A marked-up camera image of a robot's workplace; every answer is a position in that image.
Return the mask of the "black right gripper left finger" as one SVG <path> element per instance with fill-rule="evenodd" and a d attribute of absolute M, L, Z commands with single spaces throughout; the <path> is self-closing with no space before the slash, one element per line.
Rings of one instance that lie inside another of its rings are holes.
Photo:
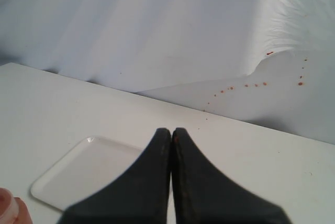
<path fill-rule="evenodd" d="M 170 194 L 171 134 L 158 128 L 121 176 L 70 206 L 59 223 L 166 223 Z"/>

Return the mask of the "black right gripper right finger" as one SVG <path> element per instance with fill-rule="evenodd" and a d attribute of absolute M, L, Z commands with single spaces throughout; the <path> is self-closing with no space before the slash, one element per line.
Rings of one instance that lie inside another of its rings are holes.
<path fill-rule="evenodd" d="M 176 128 L 171 149 L 176 223 L 290 223 L 278 205 L 218 170 L 187 130 Z"/>

